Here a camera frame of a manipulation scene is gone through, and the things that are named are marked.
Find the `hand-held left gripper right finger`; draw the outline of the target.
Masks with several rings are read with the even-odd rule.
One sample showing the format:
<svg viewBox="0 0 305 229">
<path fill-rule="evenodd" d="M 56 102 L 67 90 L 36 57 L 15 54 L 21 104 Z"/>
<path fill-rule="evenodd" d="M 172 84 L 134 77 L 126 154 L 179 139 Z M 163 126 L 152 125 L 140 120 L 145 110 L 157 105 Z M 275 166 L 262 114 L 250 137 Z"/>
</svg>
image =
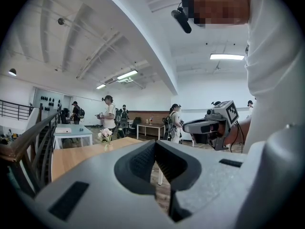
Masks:
<svg viewBox="0 0 305 229">
<path fill-rule="evenodd" d="M 171 186 L 158 229 L 241 229 L 249 156 L 156 142 L 156 161 Z"/>
</svg>

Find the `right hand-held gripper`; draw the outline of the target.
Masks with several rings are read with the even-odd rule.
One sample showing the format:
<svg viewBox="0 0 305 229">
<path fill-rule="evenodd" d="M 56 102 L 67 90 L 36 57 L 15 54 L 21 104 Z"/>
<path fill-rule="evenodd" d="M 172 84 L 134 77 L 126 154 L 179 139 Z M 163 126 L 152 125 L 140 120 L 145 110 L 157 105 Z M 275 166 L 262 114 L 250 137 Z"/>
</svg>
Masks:
<svg viewBox="0 0 305 229">
<path fill-rule="evenodd" d="M 209 144 L 216 151 L 226 151 L 229 148 L 225 139 L 238 118 L 234 102 L 224 101 L 208 109 L 203 119 L 184 123 L 183 131 L 190 133 L 198 144 Z"/>
</svg>

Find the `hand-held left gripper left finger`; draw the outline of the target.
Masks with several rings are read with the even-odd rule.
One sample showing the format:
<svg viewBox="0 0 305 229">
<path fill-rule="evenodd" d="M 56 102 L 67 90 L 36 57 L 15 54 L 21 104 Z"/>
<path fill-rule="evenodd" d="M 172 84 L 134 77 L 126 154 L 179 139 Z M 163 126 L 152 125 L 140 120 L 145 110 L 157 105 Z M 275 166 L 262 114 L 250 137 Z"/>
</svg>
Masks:
<svg viewBox="0 0 305 229">
<path fill-rule="evenodd" d="M 52 229 L 171 229 L 156 202 L 150 174 L 153 141 L 93 156 L 35 198 L 35 213 Z"/>
</svg>

